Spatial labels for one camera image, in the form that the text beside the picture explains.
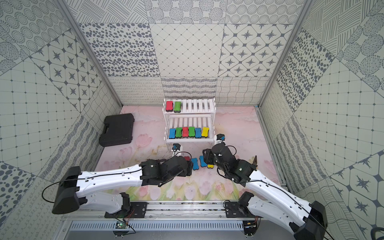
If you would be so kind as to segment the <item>lower shelf green eraser inner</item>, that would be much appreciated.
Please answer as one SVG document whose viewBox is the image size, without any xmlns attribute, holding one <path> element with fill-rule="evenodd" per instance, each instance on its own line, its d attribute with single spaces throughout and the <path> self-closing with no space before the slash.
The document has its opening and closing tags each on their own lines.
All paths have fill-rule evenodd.
<svg viewBox="0 0 384 240">
<path fill-rule="evenodd" d="M 196 130 L 195 130 L 195 127 L 189 127 L 189 137 L 190 138 L 194 138 L 196 136 Z"/>
</svg>

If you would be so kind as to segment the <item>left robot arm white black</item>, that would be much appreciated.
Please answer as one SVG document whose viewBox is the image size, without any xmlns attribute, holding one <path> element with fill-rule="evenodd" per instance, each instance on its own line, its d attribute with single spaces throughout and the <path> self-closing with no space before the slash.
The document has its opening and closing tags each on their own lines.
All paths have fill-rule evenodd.
<svg viewBox="0 0 384 240">
<path fill-rule="evenodd" d="M 104 211 L 109 214 L 129 212 L 128 194 L 107 194 L 105 191 L 122 187 L 163 185 L 175 177 L 192 174 L 193 162 L 182 156 L 168 160 L 146 160 L 140 164 L 117 170 L 88 172 L 79 166 L 71 167 L 58 185 L 52 213 L 63 215 L 79 209 Z"/>
</svg>

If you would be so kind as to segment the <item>shelf blue eraser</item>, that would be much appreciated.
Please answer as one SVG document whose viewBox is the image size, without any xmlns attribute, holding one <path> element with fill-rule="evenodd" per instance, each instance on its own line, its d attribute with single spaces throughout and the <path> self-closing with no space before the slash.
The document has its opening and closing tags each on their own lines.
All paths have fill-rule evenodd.
<svg viewBox="0 0 384 240">
<path fill-rule="evenodd" d="M 199 169 L 199 164 L 198 164 L 198 159 L 197 158 L 193 158 L 191 159 L 191 162 L 192 162 L 192 169 L 195 171 L 195 170 L 198 170 Z"/>
<path fill-rule="evenodd" d="M 202 128 L 195 128 L 195 138 L 197 139 L 202 138 Z"/>
<path fill-rule="evenodd" d="M 172 128 L 169 130 L 169 139 L 175 139 L 176 138 L 176 129 Z"/>
</svg>

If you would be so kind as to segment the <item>shelf green eraser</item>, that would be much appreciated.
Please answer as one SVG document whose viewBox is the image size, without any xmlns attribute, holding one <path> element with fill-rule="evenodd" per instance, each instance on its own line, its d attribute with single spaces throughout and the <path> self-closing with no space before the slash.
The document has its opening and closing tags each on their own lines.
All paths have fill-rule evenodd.
<svg viewBox="0 0 384 240">
<path fill-rule="evenodd" d="M 183 128 L 181 127 L 176 128 L 175 138 L 181 138 L 183 136 L 182 133 L 183 133 Z"/>
<path fill-rule="evenodd" d="M 174 107 L 173 107 L 174 113 L 180 113 L 181 112 L 181 106 L 182 106 L 182 102 L 176 101 L 174 103 Z"/>
<path fill-rule="evenodd" d="M 196 130 L 195 130 L 195 127 L 189 127 L 189 137 L 190 138 L 194 138 L 196 136 Z"/>
</svg>

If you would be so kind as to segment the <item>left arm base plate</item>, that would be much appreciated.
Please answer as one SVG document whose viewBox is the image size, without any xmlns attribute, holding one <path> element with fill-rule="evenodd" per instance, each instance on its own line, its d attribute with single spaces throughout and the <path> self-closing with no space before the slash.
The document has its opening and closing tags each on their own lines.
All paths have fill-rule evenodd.
<svg viewBox="0 0 384 240">
<path fill-rule="evenodd" d="M 106 219 L 143 219 L 147 212 L 147 202 L 131 202 L 128 210 L 122 209 L 114 214 L 105 213 L 104 218 Z"/>
</svg>

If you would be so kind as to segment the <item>left green circuit board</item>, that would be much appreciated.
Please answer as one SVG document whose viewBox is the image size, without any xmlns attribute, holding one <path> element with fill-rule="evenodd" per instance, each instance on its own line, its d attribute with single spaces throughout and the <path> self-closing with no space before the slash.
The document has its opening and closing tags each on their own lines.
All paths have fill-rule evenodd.
<svg viewBox="0 0 384 240">
<path fill-rule="evenodd" d="M 127 230 L 127 225 L 121 222 L 116 222 L 116 226 L 113 230 L 113 233 L 116 237 L 123 237 L 130 233 L 129 230 Z"/>
</svg>

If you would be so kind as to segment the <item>black plastic tool case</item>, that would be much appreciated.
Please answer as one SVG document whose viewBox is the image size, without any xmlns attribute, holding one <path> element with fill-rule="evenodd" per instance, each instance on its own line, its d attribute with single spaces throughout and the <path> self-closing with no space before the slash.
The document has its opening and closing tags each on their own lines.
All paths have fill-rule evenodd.
<svg viewBox="0 0 384 240">
<path fill-rule="evenodd" d="M 104 120 L 104 129 L 100 135 L 99 144 L 102 147 L 110 147 L 131 143 L 134 122 L 135 118 L 131 113 L 107 116 Z"/>
</svg>

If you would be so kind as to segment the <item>top shelf green eraser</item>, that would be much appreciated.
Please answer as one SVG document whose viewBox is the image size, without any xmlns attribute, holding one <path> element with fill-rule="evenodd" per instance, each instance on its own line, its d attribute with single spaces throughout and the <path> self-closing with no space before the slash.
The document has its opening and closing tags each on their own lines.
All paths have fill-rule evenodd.
<svg viewBox="0 0 384 240">
<path fill-rule="evenodd" d="M 181 106 L 182 106 L 182 102 L 176 101 L 174 103 L 174 107 L 173 107 L 174 113 L 180 113 L 181 112 Z"/>
</svg>

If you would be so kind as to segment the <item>lower shelf green eraser outer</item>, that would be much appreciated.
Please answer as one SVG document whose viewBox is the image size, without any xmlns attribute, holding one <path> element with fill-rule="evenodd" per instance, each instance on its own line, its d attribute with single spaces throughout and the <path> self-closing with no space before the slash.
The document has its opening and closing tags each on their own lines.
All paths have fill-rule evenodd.
<svg viewBox="0 0 384 240">
<path fill-rule="evenodd" d="M 175 138 L 181 138 L 183 136 L 182 133 L 183 133 L 183 128 L 181 127 L 176 128 Z"/>
</svg>

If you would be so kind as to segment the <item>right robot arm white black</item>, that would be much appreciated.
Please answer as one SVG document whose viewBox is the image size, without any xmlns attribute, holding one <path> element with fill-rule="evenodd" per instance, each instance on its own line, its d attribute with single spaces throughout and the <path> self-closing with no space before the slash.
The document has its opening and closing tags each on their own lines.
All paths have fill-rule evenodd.
<svg viewBox="0 0 384 240">
<path fill-rule="evenodd" d="M 226 202 L 231 217 L 261 217 L 279 225 L 296 240 L 324 240 L 328 227 L 326 209 L 318 201 L 303 200 L 269 180 L 255 164 L 236 159 L 229 146 L 218 143 L 203 150 L 207 165 L 214 165 L 222 177 L 247 189 L 239 200 Z"/>
</svg>

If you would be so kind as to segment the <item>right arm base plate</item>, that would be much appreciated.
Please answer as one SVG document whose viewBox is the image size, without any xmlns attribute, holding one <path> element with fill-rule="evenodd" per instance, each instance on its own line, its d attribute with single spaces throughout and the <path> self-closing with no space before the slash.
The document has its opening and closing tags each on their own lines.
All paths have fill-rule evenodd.
<svg viewBox="0 0 384 240">
<path fill-rule="evenodd" d="M 238 202 L 224 201 L 223 207 L 226 212 L 226 218 L 255 218 L 249 209 Z"/>
</svg>

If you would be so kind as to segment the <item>yellow handled pliers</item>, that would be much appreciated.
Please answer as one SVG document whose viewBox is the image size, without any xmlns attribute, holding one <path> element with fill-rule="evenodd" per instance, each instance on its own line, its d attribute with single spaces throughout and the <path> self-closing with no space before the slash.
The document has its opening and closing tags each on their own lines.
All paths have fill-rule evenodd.
<svg viewBox="0 0 384 240">
<path fill-rule="evenodd" d="M 257 158 L 257 156 L 254 157 L 253 165 L 258 167 L 258 158 Z"/>
</svg>

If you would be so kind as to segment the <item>right black controller box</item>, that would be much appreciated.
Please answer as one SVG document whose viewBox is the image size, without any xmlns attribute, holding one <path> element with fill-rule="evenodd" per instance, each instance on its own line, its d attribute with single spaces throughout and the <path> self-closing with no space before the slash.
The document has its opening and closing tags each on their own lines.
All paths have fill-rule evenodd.
<svg viewBox="0 0 384 240">
<path fill-rule="evenodd" d="M 243 232 L 246 238 L 253 238 L 258 228 L 258 224 L 255 221 L 243 221 Z"/>
</svg>

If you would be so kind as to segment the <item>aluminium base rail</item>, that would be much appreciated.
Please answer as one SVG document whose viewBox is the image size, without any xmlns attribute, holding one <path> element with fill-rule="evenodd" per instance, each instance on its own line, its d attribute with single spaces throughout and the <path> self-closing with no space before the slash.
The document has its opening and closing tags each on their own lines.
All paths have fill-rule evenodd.
<svg viewBox="0 0 384 240">
<path fill-rule="evenodd" d="M 281 209 L 273 206 L 267 201 L 262 201 L 256 197 L 249 202 L 249 211 L 258 217 L 266 220 L 289 220 L 290 217 Z M 134 220 L 221 220 L 221 219 L 245 219 L 255 218 L 226 218 L 223 202 L 215 201 L 149 201 L 147 212 L 143 219 L 124 218 L 129 221 Z"/>
</svg>

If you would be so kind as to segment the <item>white wooden slatted shelf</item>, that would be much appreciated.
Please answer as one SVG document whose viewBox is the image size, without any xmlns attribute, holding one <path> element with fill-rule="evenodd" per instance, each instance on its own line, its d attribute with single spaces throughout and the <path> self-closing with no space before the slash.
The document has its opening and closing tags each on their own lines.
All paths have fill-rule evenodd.
<svg viewBox="0 0 384 240">
<path fill-rule="evenodd" d="M 182 102 L 181 112 L 174 113 L 166 112 L 166 101 L 176 101 Z M 216 99 L 164 99 L 163 103 L 163 114 L 166 122 L 165 128 L 165 143 L 168 147 L 172 144 L 178 143 L 208 143 L 213 145 L 215 138 L 215 127 L 214 121 L 216 116 Z M 195 128 L 203 128 L 208 127 L 209 137 L 208 138 L 175 138 L 169 139 L 169 130 L 172 128 L 178 127 L 195 127 Z"/>
</svg>

